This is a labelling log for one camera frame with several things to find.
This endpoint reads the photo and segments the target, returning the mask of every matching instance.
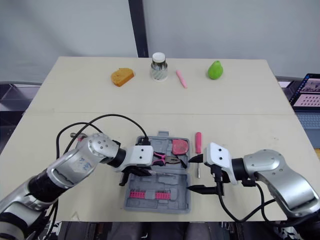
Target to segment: black pole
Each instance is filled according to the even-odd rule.
[[[148,44],[143,0],[128,0],[130,15],[139,58],[148,58]]]

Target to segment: screwdriver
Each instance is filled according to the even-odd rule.
[[[197,132],[195,134],[195,153],[196,154],[201,154],[201,148],[202,148],[202,133]],[[197,164],[197,175],[196,177],[199,179],[200,178],[200,164]]]

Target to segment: laptop keyboard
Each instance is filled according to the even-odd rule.
[[[320,113],[318,114],[297,114],[304,129],[320,129]]]

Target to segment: pink object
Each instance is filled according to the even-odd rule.
[[[188,152],[189,146],[186,140],[173,139],[172,140],[172,153],[174,155],[184,155]]]
[[[155,199],[164,199],[164,200],[170,200],[170,193],[165,192],[156,192],[155,193]]]
[[[182,76],[181,72],[179,70],[175,71],[176,75],[178,76],[178,78],[180,79],[180,82],[182,84],[182,86],[187,89],[188,88],[188,85],[187,85],[187,82],[186,80],[184,79],[184,77]]]
[[[129,198],[145,199],[146,193],[143,191],[131,191]]]
[[[195,153],[200,154],[202,149],[202,133],[197,132],[195,134]]]

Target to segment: pliers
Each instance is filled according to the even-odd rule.
[[[167,156],[163,152],[154,151],[153,156],[158,158],[152,162],[153,166],[164,166],[166,164],[180,164],[181,163],[181,160],[178,157]]]

